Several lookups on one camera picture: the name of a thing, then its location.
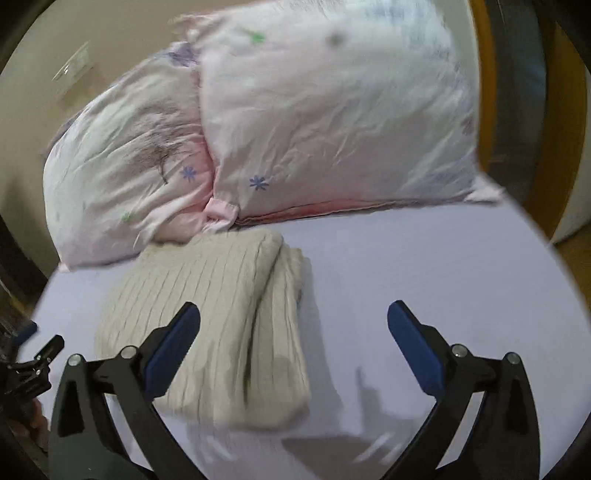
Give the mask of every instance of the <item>beige knit sweater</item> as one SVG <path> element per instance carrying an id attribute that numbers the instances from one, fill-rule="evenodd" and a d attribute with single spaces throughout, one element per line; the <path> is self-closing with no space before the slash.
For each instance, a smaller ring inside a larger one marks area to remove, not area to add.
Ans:
<path id="1" fill-rule="evenodd" d="M 201 330 L 156 406 L 229 427 L 280 427 L 310 396 L 297 330 L 301 260 L 266 229 L 151 245 L 112 292 L 97 354 L 139 345 L 192 301 Z"/>

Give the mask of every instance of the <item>pillow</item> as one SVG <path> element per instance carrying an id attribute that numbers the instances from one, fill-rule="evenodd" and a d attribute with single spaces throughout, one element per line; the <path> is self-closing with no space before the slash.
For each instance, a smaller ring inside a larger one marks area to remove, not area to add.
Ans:
<path id="1" fill-rule="evenodd" d="M 199 65 L 188 43 L 143 61 L 79 113 L 46 161 L 47 225 L 68 267 L 186 242 L 230 225 L 212 199 L 214 166 L 199 115 Z"/>
<path id="2" fill-rule="evenodd" d="M 286 0 L 180 24 L 200 49 L 213 198 L 239 222 L 472 192 L 473 94 L 429 1 Z"/>

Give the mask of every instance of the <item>beige wall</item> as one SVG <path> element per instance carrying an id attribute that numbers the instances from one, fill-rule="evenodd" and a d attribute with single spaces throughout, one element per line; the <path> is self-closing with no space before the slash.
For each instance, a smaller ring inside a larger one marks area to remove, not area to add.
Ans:
<path id="1" fill-rule="evenodd" d="M 175 39 L 170 18 L 230 3 L 56 0 L 19 43 L 0 75 L 0 215 L 45 274 L 58 258 L 45 222 L 40 152 L 110 82 Z M 57 100 L 51 79 L 85 41 L 95 67 Z"/>

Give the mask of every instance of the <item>light switch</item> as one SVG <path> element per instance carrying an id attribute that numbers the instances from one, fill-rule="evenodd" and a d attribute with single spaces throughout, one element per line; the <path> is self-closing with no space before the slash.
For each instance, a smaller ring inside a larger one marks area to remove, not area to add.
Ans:
<path id="1" fill-rule="evenodd" d="M 89 43 L 86 42 L 53 77 L 57 97 L 61 98 L 91 68 Z"/>

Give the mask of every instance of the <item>fitted sheet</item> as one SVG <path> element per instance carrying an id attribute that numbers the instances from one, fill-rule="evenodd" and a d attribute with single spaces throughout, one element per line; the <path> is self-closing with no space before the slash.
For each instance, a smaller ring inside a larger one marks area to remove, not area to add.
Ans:
<path id="1" fill-rule="evenodd" d="M 306 258 L 299 322 L 308 364 L 309 412 L 280 433 L 222 432 L 163 416 L 212 480 L 378 479 L 434 404 L 388 333 L 387 308 L 403 299 L 448 343 L 475 355 L 518 352 L 534 394 L 541 474 L 571 444 L 591 410 L 591 327 L 582 297 L 547 241 L 519 207 L 448 205 L 294 220 L 270 226 Z M 133 261 L 55 273 L 34 320 L 36 353 L 55 333 L 50 415 L 67 357 L 94 359 L 93 337 L 110 288 Z M 455 459 L 478 411 L 474 395 L 442 463 Z M 145 465 L 109 401 L 131 458 Z"/>

